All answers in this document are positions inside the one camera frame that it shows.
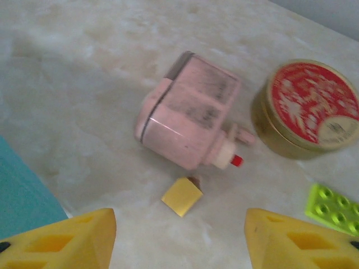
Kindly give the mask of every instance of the green lego brick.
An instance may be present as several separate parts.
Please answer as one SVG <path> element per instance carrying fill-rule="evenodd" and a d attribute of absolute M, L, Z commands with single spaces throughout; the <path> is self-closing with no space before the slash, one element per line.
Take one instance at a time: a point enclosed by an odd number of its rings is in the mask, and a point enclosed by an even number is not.
<path fill-rule="evenodd" d="M 305 214 L 334 230 L 359 236 L 359 203 L 324 185 L 312 186 Z"/>

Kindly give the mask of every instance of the teal object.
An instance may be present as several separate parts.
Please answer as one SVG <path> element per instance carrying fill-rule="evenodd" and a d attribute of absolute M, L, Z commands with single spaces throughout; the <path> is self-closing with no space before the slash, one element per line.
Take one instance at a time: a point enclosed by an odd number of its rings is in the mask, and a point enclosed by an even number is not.
<path fill-rule="evenodd" d="M 0 136 L 0 239 L 64 219 L 56 198 Z"/>
<path fill-rule="evenodd" d="M 312 186 L 305 214 L 334 230 L 359 236 L 359 203 L 324 185 Z"/>

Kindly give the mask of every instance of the yellow plastic piece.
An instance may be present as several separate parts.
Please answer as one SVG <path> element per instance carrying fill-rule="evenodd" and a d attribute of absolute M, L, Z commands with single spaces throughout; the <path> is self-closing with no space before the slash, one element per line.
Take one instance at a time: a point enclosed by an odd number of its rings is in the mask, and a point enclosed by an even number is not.
<path fill-rule="evenodd" d="M 183 217 L 203 193 L 188 179 L 179 178 L 162 197 L 162 201 Z"/>
<path fill-rule="evenodd" d="M 0 269 L 108 269 L 115 237 L 113 210 L 96 210 L 0 240 Z"/>
<path fill-rule="evenodd" d="M 270 211 L 247 210 L 253 269 L 358 269 L 359 238 Z"/>

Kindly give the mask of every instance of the lego stud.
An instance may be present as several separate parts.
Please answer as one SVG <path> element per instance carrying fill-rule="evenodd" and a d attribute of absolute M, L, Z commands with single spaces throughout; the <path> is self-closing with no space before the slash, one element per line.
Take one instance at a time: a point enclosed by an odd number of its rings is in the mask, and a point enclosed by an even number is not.
<path fill-rule="evenodd" d="M 0 242 L 0 253 L 5 251 L 11 244 L 9 242 Z"/>
<path fill-rule="evenodd" d="M 346 221 L 346 217 L 343 213 L 337 212 L 334 213 L 332 215 L 332 220 L 336 223 L 336 224 L 342 224 Z"/>
<path fill-rule="evenodd" d="M 359 221 L 353 221 L 349 224 L 349 229 L 354 233 L 359 235 Z"/>
<path fill-rule="evenodd" d="M 317 205 L 315 211 L 318 215 L 326 215 L 329 212 L 329 208 L 326 205 Z"/>
<path fill-rule="evenodd" d="M 359 216 L 359 205 L 354 205 L 353 209 L 354 209 L 354 213 Z"/>
<path fill-rule="evenodd" d="M 338 199 L 338 205 L 342 208 L 347 208 L 350 205 L 350 202 L 348 199 L 346 199 L 344 196 L 339 196 Z"/>
<path fill-rule="evenodd" d="M 333 192 L 328 188 L 323 188 L 319 191 L 319 195 L 323 199 L 331 199 L 333 197 Z"/>

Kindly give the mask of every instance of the printed design on lid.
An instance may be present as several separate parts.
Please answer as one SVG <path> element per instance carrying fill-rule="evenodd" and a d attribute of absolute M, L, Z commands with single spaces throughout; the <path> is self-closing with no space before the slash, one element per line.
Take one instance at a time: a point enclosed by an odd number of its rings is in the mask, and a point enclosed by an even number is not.
<path fill-rule="evenodd" d="M 357 97 L 325 67 L 298 62 L 281 68 L 273 79 L 271 98 L 286 127 L 306 141 L 330 147 L 357 132 Z"/>

